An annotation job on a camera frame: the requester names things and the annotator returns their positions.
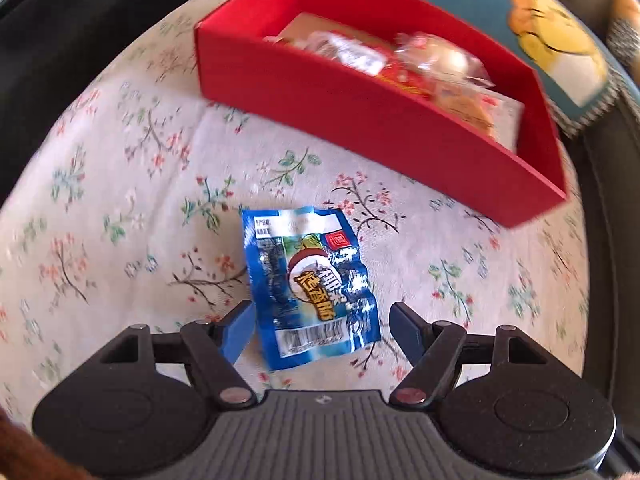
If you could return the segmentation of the blue snack packet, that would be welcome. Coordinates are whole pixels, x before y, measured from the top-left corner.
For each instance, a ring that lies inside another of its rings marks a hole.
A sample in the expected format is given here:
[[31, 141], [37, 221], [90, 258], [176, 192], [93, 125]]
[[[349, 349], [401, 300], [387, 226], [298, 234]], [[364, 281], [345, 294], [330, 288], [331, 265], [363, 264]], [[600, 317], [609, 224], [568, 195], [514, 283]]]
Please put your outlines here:
[[343, 211], [245, 209], [242, 221], [262, 352], [272, 370], [380, 340], [378, 303]]

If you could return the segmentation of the meat floss cake packet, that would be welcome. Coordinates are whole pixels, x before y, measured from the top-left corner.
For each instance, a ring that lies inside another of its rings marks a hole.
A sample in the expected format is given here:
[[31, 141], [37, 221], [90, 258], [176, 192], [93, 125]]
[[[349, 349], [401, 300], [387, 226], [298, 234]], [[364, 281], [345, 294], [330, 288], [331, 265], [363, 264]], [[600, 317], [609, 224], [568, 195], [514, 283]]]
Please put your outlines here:
[[496, 117], [504, 104], [500, 94], [493, 94], [475, 84], [437, 81], [432, 92], [433, 103], [486, 136], [496, 136]]

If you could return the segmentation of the steamed cake clear packet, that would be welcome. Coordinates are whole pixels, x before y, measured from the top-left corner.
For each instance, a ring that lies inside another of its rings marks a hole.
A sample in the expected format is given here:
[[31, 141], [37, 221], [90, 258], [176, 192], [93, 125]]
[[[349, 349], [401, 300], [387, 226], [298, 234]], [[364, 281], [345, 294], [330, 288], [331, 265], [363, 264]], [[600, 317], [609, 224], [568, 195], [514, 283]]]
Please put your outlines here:
[[442, 37], [415, 32], [399, 34], [395, 50], [405, 68], [423, 76], [448, 78], [491, 88], [485, 65], [474, 54]]

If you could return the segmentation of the white Kaprons snack packet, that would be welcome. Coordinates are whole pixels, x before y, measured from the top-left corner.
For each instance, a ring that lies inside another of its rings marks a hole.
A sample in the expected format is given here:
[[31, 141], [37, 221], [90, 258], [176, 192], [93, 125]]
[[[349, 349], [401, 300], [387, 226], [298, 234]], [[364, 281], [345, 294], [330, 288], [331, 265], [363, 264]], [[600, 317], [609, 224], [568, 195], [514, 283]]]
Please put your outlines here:
[[372, 77], [378, 76], [388, 63], [384, 51], [337, 32], [312, 32], [306, 39], [265, 36], [264, 40], [321, 56]]

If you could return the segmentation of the white silver snack bag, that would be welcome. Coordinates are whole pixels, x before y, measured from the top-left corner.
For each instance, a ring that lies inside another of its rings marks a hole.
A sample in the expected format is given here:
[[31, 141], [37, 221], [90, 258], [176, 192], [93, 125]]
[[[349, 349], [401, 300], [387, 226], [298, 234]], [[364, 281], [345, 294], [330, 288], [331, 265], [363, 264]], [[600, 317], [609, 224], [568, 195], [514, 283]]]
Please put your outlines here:
[[496, 139], [504, 148], [514, 153], [518, 143], [524, 104], [506, 96], [500, 96], [497, 102], [498, 105], [494, 111]]

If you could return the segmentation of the red Trolli candy bag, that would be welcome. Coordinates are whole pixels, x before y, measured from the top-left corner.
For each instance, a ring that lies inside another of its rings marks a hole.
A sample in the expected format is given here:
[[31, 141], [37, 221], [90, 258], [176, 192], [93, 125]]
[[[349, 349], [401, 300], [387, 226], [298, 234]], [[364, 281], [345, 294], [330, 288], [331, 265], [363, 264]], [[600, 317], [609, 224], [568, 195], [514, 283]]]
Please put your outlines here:
[[424, 100], [432, 98], [432, 85], [421, 73], [406, 67], [395, 53], [391, 53], [386, 58], [384, 66], [375, 78], [418, 98]]

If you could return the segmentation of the floral tablecloth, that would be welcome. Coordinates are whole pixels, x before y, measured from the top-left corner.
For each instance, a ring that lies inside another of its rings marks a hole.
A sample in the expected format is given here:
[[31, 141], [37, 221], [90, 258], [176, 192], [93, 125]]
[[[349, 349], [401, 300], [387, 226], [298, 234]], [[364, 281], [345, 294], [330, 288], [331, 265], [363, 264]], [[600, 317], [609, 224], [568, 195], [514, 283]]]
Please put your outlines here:
[[517, 229], [308, 134], [201, 97], [190, 0], [151, 27], [53, 125], [1, 211], [1, 405], [37, 402], [123, 328], [215, 321], [250, 294], [245, 208], [338, 207], [378, 310], [405, 301], [473, 333], [513, 324], [584, 366], [588, 260], [570, 195]]

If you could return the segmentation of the red cardboard box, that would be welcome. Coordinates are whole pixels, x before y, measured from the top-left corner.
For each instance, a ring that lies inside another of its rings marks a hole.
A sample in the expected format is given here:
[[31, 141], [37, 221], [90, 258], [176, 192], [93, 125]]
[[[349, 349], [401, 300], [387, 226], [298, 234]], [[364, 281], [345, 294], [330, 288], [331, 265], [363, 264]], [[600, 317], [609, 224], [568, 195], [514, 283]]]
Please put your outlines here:
[[[308, 13], [391, 40], [431, 32], [477, 55], [521, 102], [508, 150], [427, 100], [337, 62], [274, 44]], [[228, 0], [194, 28], [206, 99], [347, 148], [513, 228], [563, 203], [558, 134], [537, 73], [492, 38], [424, 0]]]

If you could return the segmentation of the blue lion sofa cover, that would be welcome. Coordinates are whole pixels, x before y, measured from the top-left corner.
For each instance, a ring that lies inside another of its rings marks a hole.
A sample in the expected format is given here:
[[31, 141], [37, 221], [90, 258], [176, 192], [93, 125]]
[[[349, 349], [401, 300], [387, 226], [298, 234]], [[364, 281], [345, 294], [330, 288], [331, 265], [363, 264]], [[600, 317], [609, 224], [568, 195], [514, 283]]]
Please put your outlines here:
[[562, 133], [577, 136], [614, 104], [600, 40], [559, 0], [426, 0], [507, 47], [537, 72]]

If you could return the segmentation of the black side table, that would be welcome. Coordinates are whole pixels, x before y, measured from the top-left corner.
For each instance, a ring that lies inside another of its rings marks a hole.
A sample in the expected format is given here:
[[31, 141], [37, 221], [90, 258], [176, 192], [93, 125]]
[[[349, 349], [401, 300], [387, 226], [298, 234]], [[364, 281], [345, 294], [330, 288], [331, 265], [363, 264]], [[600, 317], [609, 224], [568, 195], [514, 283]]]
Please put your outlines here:
[[1, 17], [1, 194], [65, 107], [186, 0], [21, 0]]

